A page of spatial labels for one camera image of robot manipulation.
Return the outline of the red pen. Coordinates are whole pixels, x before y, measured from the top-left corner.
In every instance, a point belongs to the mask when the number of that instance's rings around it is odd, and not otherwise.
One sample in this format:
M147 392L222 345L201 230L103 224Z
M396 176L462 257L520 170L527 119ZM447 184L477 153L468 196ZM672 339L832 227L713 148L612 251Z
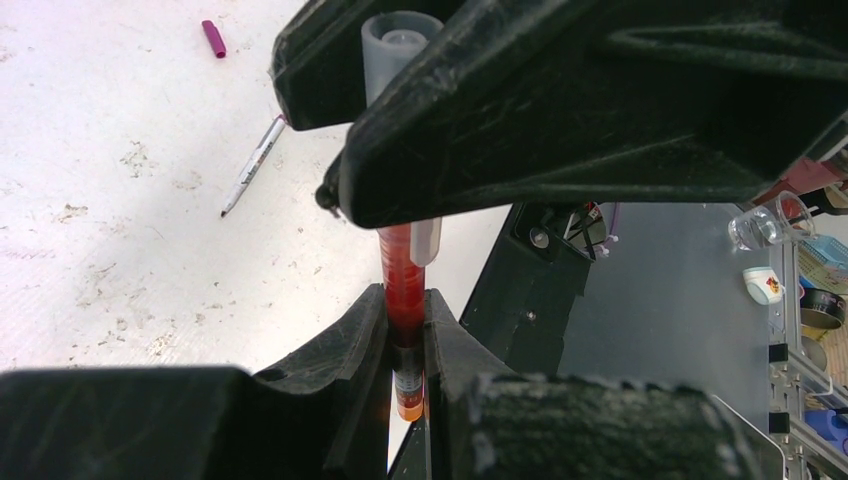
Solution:
M425 269L410 259L408 224L378 231L397 411L407 422L424 410L423 354Z

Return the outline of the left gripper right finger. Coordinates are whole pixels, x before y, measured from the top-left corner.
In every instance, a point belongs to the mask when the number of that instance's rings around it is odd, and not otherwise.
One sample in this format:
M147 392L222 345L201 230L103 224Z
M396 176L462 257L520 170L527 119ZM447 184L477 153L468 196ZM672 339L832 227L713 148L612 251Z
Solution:
M780 448L688 385L519 374L425 295L430 479L781 479Z

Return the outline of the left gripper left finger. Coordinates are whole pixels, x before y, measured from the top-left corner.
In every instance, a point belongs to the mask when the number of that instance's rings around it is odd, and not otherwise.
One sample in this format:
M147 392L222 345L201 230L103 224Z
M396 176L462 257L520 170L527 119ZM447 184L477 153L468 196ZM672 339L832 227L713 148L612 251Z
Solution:
M383 288L265 369L15 370L1 377L5 479L383 479Z

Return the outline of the magenta pen cap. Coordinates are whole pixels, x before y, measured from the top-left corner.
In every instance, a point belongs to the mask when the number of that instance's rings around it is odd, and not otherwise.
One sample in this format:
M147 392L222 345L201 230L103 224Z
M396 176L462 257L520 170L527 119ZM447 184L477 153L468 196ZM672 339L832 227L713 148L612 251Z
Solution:
M211 20L203 20L201 27L215 57L218 59L225 58L227 48L217 26Z

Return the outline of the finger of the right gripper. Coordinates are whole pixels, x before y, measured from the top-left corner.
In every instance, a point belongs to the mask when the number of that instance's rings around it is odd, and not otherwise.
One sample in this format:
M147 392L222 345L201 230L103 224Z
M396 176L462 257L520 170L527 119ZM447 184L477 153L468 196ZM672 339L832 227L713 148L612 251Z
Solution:
M739 202L847 110L843 1L468 1L315 198L367 228L516 202Z
M366 108L361 27L374 16L416 11L444 22L459 0L311 0L277 35L274 92L289 126L308 131L355 120Z

